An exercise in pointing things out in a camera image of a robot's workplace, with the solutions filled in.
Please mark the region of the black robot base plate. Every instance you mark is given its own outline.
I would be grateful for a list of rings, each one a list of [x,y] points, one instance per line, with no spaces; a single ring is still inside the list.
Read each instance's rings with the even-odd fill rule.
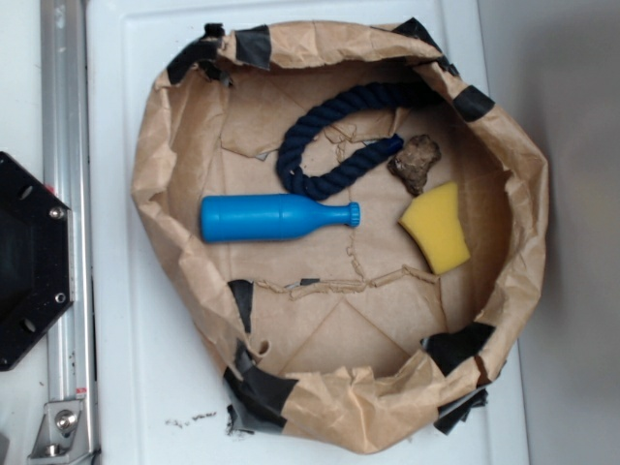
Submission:
[[[14,369],[71,305],[71,210],[1,154],[1,370]]]

